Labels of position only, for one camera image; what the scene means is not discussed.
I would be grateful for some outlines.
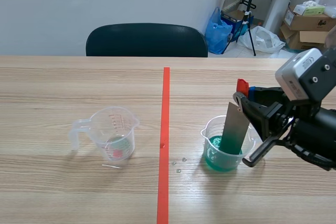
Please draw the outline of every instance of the plastic beaker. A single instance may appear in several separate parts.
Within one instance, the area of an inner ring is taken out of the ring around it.
[[[134,128],[139,120],[127,109],[108,107],[89,119],[73,122],[68,134],[73,150],[79,148],[78,133],[85,132],[103,156],[111,161],[128,158],[134,151]]]
[[[211,168],[222,172],[235,169],[254,148],[256,139],[259,138],[254,128],[249,126],[239,155],[220,151],[218,148],[222,139],[225,119],[225,115],[212,118],[205,128],[201,130],[201,136],[205,139],[203,153],[205,160]]]

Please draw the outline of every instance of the sink pedestal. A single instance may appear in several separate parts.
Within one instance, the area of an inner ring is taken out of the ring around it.
[[[263,27],[278,34],[290,0],[272,0]]]

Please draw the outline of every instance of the black chair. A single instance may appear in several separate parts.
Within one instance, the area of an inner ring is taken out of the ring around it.
[[[196,29],[168,24],[118,24],[94,30],[87,56],[208,57],[204,36]]]

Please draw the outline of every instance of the robotic arm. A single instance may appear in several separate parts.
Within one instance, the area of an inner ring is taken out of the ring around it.
[[[336,86],[336,50],[297,54],[276,72],[276,79],[281,87],[249,88],[238,80],[233,98],[263,141],[243,162],[254,167],[280,145],[311,164],[336,169],[336,110],[321,107]]]

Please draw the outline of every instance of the red tape line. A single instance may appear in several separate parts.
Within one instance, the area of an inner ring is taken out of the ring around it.
[[[169,224],[169,99],[170,68],[164,68],[160,132],[159,184],[157,189],[157,224]]]

